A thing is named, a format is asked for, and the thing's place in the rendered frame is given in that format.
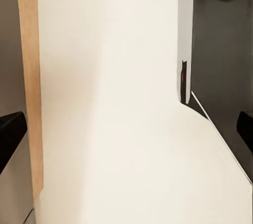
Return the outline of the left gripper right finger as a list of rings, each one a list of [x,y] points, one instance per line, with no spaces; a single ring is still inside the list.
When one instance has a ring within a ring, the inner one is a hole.
[[[253,113],[241,111],[236,129],[253,154]]]

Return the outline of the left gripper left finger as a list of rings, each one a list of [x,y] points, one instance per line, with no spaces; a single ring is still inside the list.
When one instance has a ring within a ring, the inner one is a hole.
[[[0,117],[0,174],[17,149],[27,127],[23,112]]]

